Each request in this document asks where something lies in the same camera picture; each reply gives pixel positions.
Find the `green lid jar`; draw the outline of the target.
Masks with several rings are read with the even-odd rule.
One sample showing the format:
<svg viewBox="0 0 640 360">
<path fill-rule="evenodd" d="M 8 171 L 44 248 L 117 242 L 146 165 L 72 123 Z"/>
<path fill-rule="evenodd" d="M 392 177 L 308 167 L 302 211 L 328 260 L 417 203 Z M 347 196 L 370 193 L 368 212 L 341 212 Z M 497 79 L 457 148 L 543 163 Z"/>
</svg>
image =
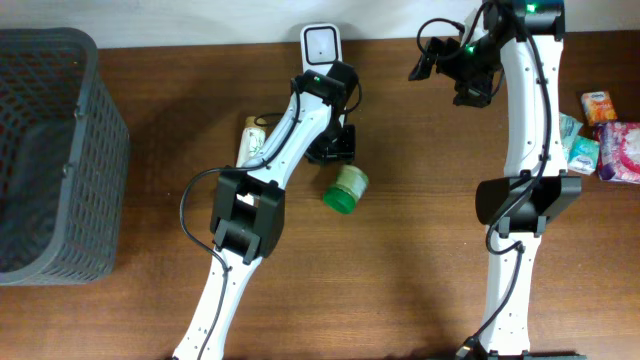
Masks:
<svg viewBox="0 0 640 360">
<path fill-rule="evenodd" d="M 323 195 L 323 202 L 332 210 L 351 214 L 369 185 L 368 176 L 358 167 L 343 165 L 335 181 Z"/>
</svg>

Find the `white floral tube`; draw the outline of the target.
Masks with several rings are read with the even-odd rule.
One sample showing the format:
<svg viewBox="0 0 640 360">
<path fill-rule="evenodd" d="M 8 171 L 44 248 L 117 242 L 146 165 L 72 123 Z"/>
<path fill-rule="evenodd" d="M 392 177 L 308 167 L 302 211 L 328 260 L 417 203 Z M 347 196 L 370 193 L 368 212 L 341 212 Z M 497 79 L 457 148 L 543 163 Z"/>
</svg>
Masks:
<svg viewBox="0 0 640 360">
<path fill-rule="evenodd" d="M 248 159 L 255 156 L 262 148 L 265 139 L 265 128 L 261 124 L 256 123 L 256 117 L 247 117 L 241 134 L 236 166 L 242 167 Z"/>
</svg>

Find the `teal wet wipes pack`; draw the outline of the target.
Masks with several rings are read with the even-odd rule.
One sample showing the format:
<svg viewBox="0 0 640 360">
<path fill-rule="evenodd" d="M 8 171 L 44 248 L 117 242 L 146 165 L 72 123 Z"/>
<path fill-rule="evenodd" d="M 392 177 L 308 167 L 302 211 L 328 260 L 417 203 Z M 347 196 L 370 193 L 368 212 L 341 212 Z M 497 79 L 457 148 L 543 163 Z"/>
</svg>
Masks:
<svg viewBox="0 0 640 360">
<path fill-rule="evenodd" d="M 560 113 L 559 118 L 561 145 L 565 159 L 569 160 L 570 151 L 573 148 L 573 144 L 584 124 L 576 118 L 564 113 Z"/>
</svg>

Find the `orange small tissue pack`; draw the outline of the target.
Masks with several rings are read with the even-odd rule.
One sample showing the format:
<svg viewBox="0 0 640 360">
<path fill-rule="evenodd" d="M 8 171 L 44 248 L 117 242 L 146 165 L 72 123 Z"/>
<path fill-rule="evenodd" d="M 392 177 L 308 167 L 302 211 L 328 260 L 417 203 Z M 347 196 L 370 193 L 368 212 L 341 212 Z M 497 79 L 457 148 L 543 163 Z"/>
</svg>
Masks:
<svg viewBox="0 0 640 360">
<path fill-rule="evenodd" d="M 581 103 L 590 126 L 616 121 L 618 119 L 608 91 L 596 91 L 581 95 Z"/>
</svg>

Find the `small teal gum box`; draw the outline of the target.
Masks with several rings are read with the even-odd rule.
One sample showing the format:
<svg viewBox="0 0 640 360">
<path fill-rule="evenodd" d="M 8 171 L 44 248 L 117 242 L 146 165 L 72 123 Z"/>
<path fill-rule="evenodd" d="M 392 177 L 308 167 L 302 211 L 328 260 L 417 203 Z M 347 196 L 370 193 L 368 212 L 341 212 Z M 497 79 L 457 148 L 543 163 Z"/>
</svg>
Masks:
<svg viewBox="0 0 640 360">
<path fill-rule="evenodd" d="M 574 172 L 591 175 L 596 171 L 600 153 L 600 143 L 577 136 L 569 152 L 568 167 Z"/>
</svg>

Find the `red purple tissue pack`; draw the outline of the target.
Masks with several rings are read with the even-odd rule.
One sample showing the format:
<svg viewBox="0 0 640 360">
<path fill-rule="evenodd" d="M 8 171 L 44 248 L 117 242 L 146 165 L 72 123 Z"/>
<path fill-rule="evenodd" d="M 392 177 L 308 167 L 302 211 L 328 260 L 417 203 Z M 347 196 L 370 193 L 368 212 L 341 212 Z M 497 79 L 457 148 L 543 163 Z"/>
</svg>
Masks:
<svg viewBox="0 0 640 360">
<path fill-rule="evenodd" d="M 598 176 L 607 182 L 639 183 L 639 124 L 610 122 L 595 130 L 600 143 Z"/>
</svg>

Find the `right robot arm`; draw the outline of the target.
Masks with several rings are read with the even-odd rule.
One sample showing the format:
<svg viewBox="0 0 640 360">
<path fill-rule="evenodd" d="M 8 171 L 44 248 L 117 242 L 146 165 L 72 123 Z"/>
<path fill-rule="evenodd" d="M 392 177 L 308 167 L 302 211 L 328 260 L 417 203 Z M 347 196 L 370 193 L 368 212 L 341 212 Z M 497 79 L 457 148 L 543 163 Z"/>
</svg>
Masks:
<svg viewBox="0 0 640 360">
<path fill-rule="evenodd" d="M 548 225 L 582 190 L 568 173 L 560 134 L 558 72 L 564 48 L 561 1 L 485 1 L 459 39 L 418 39 L 409 80 L 454 80 L 454 104 L 483 108 L 508 91 L 509 139 L 502 177 L 481 182 L 475 208 L 489 253 L 480 327 L 456 359 L 530 359 L 528 310 L 536 253 Z"/>
</svg>

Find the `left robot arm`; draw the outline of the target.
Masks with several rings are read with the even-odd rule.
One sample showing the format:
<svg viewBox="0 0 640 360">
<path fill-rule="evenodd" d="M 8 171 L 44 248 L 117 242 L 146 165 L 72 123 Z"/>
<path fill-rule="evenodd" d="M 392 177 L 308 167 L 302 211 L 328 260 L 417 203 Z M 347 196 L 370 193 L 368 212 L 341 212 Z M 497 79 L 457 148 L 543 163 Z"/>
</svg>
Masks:
<svg viewBox="0 0 640 360">
<path fill-rule="evenodd" d="M 210 231 L 201 243 L 212 258 L 208 278 L 173 358 L 221 359 L 233 317 L 251 276 L 274 251 L 284 228 L 286 186 L 302 160 L 326 165 L 355 158 L 355 128 L 347 103 L 362 88 L 356 70 L 334 61 L 291 81 L 291 98 L 276 128 L 242 165 L 204 170 L 194 187 L 217 175 Z"/>
</svg>

